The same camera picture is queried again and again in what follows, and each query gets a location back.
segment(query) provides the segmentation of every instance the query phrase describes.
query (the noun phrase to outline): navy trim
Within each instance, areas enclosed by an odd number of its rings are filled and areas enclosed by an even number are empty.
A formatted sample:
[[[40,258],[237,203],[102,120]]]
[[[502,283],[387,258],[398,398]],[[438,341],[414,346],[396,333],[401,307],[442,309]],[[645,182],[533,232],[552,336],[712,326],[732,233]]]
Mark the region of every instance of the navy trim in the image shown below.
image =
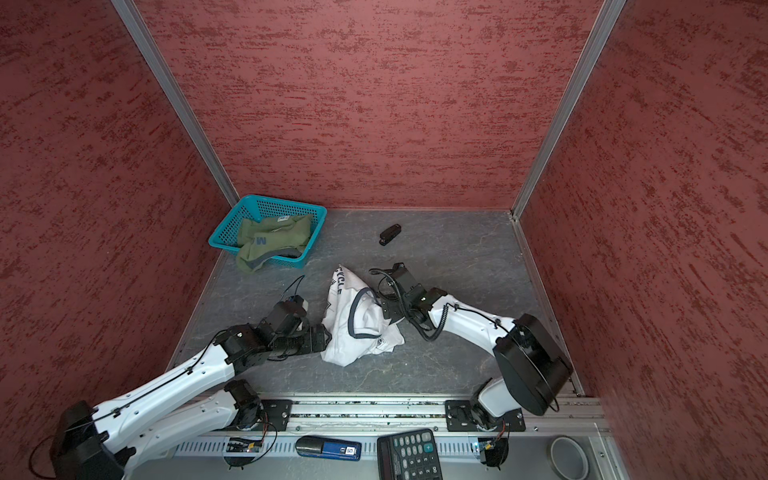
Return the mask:
[[[377,339],[381,336],[373,335],[372,333],[355,333],[355,310],[357,310],[357,304],[360,303],[362,296],[366,293],[370,293],[371,296],[373,296],[373,299],[376,300],[376,296],[373,295],[373,290],[371,290],[371,287],[367,286],[355,295],[355,299],[352,301],[352,306],[349,308],[349,318],[346,321],[346,330],[349,332],[349,336],[354,339]]]
[[[261,266],[262,263],[276,256],[299,258],[301,257],[301,252],[299,252],[297,249],[292,247],[285,247],[285,248],[279,248],[277,250],[270,250],[269,252],[266,252],[265,254],[253,260],[250,260],[250,261],[243,260],[243,261],[248,266],[248,268],[256,270]]]

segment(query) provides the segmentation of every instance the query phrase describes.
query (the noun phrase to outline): black cable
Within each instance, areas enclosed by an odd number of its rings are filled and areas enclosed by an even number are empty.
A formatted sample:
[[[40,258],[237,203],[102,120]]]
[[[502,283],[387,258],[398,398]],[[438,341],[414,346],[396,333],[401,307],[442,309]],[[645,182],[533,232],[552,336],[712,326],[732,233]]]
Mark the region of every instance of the black cable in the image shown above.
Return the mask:
[[[301,285],[301,280],[304,280],[305,276],[306,275],[298,276],[293,282],[291,282],[290,285],[288,287],[286,287],[285,290],[283,290],[283,295],[280,295],[280,300],[278,300],[278,302],[282,302],[283,301],[283,297],[286,295],[286,292],[288,290],[290,290],[290,287],[292,287],[293,284],[296,283],[296,282],[298,282],[298,283],[296,284],[296,289],[293,291],[293,295],[294,296],[297,295],[299,293],[299,285]]]
[[[368,273],[370,273],[371,275],[383,275],[387,279],[387,283],[389,284],[390,287],[392,287],[392,290],[394,290],[395,292],[395,299],[397,300],[397,303],[400,305],[400,310],[402,312],[403,318],[408,320],[408,323],[410,323],[416,328],[416,332],[418,332],[419,335],[424,340],[426,340],[427,342],[434,342],[435,340],[437,340],[437,337],[440,335],[440,333],[442,333],[442,327],[445,326],[445,321],[447,320],[447,317],[448,317],[448,311],[445,310],[445,308],[443,310],[442,318],[440,320],[440,324],[438,328],[435,330],[435,332],[432,335],[429,335],[427,332],[432,329],[425,329],[421,325],[421,323],[418,321],[418,319],[415,319],[411,316],[411,309],[406,308],[406,301],[403,298],[404,295],[402,291],[400,290],[400,284],[397,283],[397,281],[394,278],[392,278],[392,275],[390,275],[389,272],[387,272],[386,270],[382,270],[380,268],[372,268],[368,270]],[[391,296],[382,294],[380,290],[377,290],[376,294],[380,295],[385,299],[392,300]]]
[[[226,456],[224,456],[224,461],[227,463],[227,465],[229,465],[230,467],[232,467],[232,466],[236,466],[236,467],[241,467],[241,468],[242,468],[244,465],[250,465],[250,464],[252,464],[252,463],[254,463],[254,462],[258,462],[258,461],[259,461],[259,460],[261,460],[261,459],[262,459],[262,458],[263,458],[263,457],[264,457],[264,456],[265,456],[267,453],[269,453],[269,452],[271,452],[271,451],[272,451],[272,447],[274,447],[274,446],[275,446],[275,442],[277,442],[277,434],[278,434],[278,431],[277,431],[277,427],[276,427],[276,426],[274,426],[274,425],[273,425],[271,422],[267,422],[266,424],[267,424],[268,426],[272,427],[272,430],[274,430],[274,431],[275,431],[275,438],[274,438],[274,440],[272,440],[272,445],[270,445],[270,447],[269,447],[267,450],[265,450],[265,451],[264,451],[264,453],[262,453],[261,455],[259,455],[257,458],[254,458],[254,459],[253,459],[253,460],[251,460],[250,462],[248,462],[248,463],[244,463],[244,464],[242,464],[242,465],[231,465],[231,464],[229,463],[229,461],[227,460],[227,457],[226,457]]]
[[[525,328],[531,335],[533,335],[534,338],[536,338],[536,335],[533,333],[533,331],[530,328],[528,328],[527,325],[517,325],[517,326],[521,326],[521,327]],[[523,347],[521,347],[520,344],[518,343],[518,341],[515,340],[515,337],[513,335],[510,335],[509,338],[511,338],[512,341],[515,342],[515,345],[517,345],[518,348],[520,349],[520,351],[523,352],[523,355],[525,356],[525,358],[528,359],[528,361],[531,363],[531,365],[533,365],[533,368],[536,369],[536,372],[541,377],[541,379],[544,380],[544,384],[547,386],[547,389],[549,390],[549,394],[552,395],[552,399],[554,400],[554,404],[558,406],[558,409],[555,410],[554,407],[552,406],[551,402],[550,402],[549,405],[548,405],[549,408],[551,408],[553,412],[560,412],[560,403],[558,402],[558,397],[555,396],[554,390],[552,389],[551,386],[549,386],[549,382],[547,381],[547,377],[545,377],[544,374],[541,373],[541,370],[539,370],[538,367],[536,366],[536,364],[533,363],[533,360],[531,360],[531,357],[528,356],[528,354],[525,352]]]
[[[486,316],[486,315],[483,315],[482,313],[478,312],[477,310],[470,310],[470,309],[468,309],[468,308],[464,308],[464,307],[458,306],[458,303],[456,303],[455,305],[452,305],[452,306],[453,306],[453,309],[454,309],[454,310],[464,310],[465,312],[472,312],[472,313],[477,313],[478,315],[480,315],[480,316],[481,316],[481,317],[483,317],[484,319],[488,320],[490,323],[493,323],[495,326],[497,326],[498,328],[500,328],[500,329],[504,330],[504,331],[505,331],[507,334],[509,334],[509,330],[507,330],[507,329],[506,329],[506,328],[505,328],[505,327],[502,325],[502,322],[501,322],[501,320],[499,320],[499,319],[493,320],[493,319],[489,318],[488,316]]]
[[[29,458],[27,458],[27,470],[29,470],[29,472],[32,473],[36,478],[44,478],[45,480],[56,480],[56,477],[46,477],[45,475],[40,475],[35,471],[35,467],[32,465],[32,459],[35,457],[35,453],[38,452],[38,449],[42,447],[42,445],[45,443],[46,440],[51,438],[53,438],[53,435],[49,435],[44,439],[42,439],[40,443],[35,445],[35,447],[29,453]]]
[[[264,453],[262,453],[259,458],[257,458],[256,460],[253,460],[254,462],[256,462],[258,460],[261,460],[261,457],[264,457],[267,453],[269,453],[272,450],[272,447],[275,446],[275,442],[277,442],[277,427],[272,425],[272,422],[267,422],[266,424],[268,426],[272,427],[272,430],[275,431],[275,439],[272,441],[272,445],[270,445],[270,447]]]
[[[76,425],[74,427],[70,427],[70,428],[66,429],[65,432],[70,432],[71,430],[83,429],[84,427],[87,427],[89,425],[93,425],[96,422],[98,422],[99,420],[106,419],[108,416],[111,416],[111,415],[118,416],[118,415],[120,415],[121,411],[125,410],[126,408],[131,406],[131,404],[137,402],[138,400],[143,399],[145,396],[149,395],[150,393],[155,392],[158,389],[161,389],[162,387],[166,386],[167,384],[173,382],[176,379],[181,378],[184,375],[190,375],[192,373],[194,367],[197,366],[197,364],[203,359],[203,357],[205,356],[205,353],[208,351],[208,348],[211,345],[213,345],[214,340],[219,335],[219,333],[226,332],[226,331],[227,331],[226,329],[223,329],[223,330],[219,330],[218,332],[216,332],[214,334],[214,336],[210,339],[210,342],[208,342],[208,344],[205,346],[205,348],[203,349],[203,352],[200,354],[200,356],[197,358],[197,360],[195,360],[195,362],[191,366],[188,366],[186,369],[182,370],[175,377],[172,377],[172,378],[166,380],[165,382],[161,383],[160,385],[154,387],[153,389],[150,389],[147,392],[142,393],[141,395],[139,395],[135,399],[132,399],[130,402],[128,402],[128,403],[126,403],[124,405],[121,405],[119,407],[115,407],[114,409],[112,409],[106,415],[102,415],[102,416],[98,417],[97,419],[91,420],[90,422],[83,423],[82,425]]]

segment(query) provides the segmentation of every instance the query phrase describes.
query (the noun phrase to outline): metal corner post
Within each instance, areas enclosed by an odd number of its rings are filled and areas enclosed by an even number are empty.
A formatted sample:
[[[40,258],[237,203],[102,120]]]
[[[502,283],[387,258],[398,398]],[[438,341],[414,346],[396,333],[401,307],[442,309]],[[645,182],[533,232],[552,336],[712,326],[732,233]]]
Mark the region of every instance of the metal corner post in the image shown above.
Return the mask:
[[[528,205],[528,201],[531,199],[541,174],[544,173],[549,157],[552,155],[554,147],[563,133],[565,124],[567,124],[576,106],[576,102],[578,102],[581,91],[584,90],[584,86],[587,84],[592,69],[598,62],[600,53],[603,51],[605,42],[608,40],[611,30],[613,30],[625,2],[626,0],[605,0],[600,8],[598,17],[594,20],[592,31],[590,31],[589,37],[587,37],[587,41],[584,43],[584,48],[581,50],[581,55],[576,62],[573,74],[571,74],[571,80],[568,82],[568,86],[565,87],[563,98],[560,100],[558,109],[554,113],[552,122],[549,124],[547,134],[541,142],[541,148],[533,160],[531,170],[528,172],[528,176],[525,178],[525,182],[523,182],[523,186],[520,189],[520,194],[518,194],[517,200],[515,200],[515,205],[512,207],[512,217],[514,219],[520,220],[522,217],[523,210]]]
[[[234,206],[240,199],[237,194],[232,180],[224,170],[219,157],[216,155],[213,146],[208,141],[205,135],[203,127],[200,122],[197,121],[192,107],[184,97],[184,93],[181,92],[179,84],[176,82],[174,75],[170,72],[170,69],[163,59],[163,55],[160,53],[160,49],[152,38],[152,34],[149,32],[149,28],[144,23],[144,19],[141,17],[136,4],[133,0],[111,0],[115,10],[118,11],[118,15],[125,24],[125,28],[128,29],[128,33],[134,39],[136,46],[141,54],[144,56],[144,60],[152,70],[154,77],[160,84],[163,92],[168,97],[168,101],[173,106],[176,114],[179,116],[184,128],[187,129],[187,133],[190,135],[192,142],[197,151],[200,152],[201,157],[208,166],[211,174],[214,176],[214,180],[218,184],[222,193],[229,202],[230,206]]]
[[[565,345],[560,326],[558,325],[557,318],[555,317],[552,305],[549,302],[547,291],[544,283],[538,273],[536,262],[528,246],[528,241],[525,238],[525,234],[521,225],[521,218],[523,210],[528,205],[528,201],[531,199],[536,184],[541,179],[541,175],[544,173],[547,167],[547,162],[554,151],[555,146],[560,139],[560,136],[568,122],[571,113],[573,112],[576,103],[578,102],[581,92],[584,90],[584,86],[587,84],[592,69],[597,64],[600,53],[603,51],[605,42],[608,40],[608,36],[611,34],[616,21],[618,20],[621,9],[624,7],[626,0],[605,0],[598,12],[598,16],[594,21],[592,30],[584,43],[584,48],[581,50],[581,55],[576,63],[571,79],[568,82],[568,86],[565,88],[563,97],[560,100],[558,109],[554,113],[552,122],[549,125],[547,134],[544,140],[541,142],[541,148],[536,154],[536,158],[533,161],[531,170],[528,172],[528,176],[525,178],[520,194],[515,201],[515,205],[511,209],[511,222],[512,229],[515,232],[515,239],[518,241],[522,256],[525,260],[525,266],[528,270],[528,275],[531,278],[534,291],[538,298],[541,307],[544,309],[544,313],[547,316],[551,331],[555,336],[555,339],[563,347],[565,354],[568,358],[571,358],[568,348]],[[580,395],[584,395],[584,387],[581,384],[578,374],[571,376],[571,381],[574,384],[574,389]]]

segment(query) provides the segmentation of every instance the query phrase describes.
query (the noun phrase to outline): red wall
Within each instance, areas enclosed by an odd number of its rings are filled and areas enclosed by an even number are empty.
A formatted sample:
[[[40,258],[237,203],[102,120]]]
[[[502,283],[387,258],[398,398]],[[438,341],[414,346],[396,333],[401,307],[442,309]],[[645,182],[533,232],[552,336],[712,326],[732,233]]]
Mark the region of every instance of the red wall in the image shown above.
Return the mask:
[[[137,0],[240,194],[509,208],[602,0]]]
[[[6,2],[0,45],[0,477],[17,479],[63,408],[163,372],[227,204],[108,0]]]
[[[768,5],[630,1],[523,227],[632,478],[768,478]]]

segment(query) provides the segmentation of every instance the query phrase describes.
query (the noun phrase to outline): blue basket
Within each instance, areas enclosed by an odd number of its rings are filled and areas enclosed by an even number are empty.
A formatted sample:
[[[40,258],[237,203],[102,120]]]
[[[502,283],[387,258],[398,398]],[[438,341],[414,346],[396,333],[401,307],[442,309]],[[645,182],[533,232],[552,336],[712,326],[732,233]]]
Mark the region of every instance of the blue basket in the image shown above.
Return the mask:
[[[325,207],[318,205],[302,204],[300,202],[292,202],[291,200],[280,200],[279,198],[261,197],[260,195],[248,195],[241,198],[224,220],[219,223],[219,226],[214,230],[214,234],[208,239],[208,244],[237,255],[238,250],[240,250],[237,246],[237,232],[240,231],[240,222],[243,218],[250,218],[260,222],[264,217],[312,215],[312,226],[310,227],[312,235],[301,257],[275,256],[267,260],[268,263],[304,268],[306,256],[309,254],[312,245],[315,244],[315,240],[317,240],[320,228],[322,228],[323,223],[326,221],[327,213],[328,210]]]

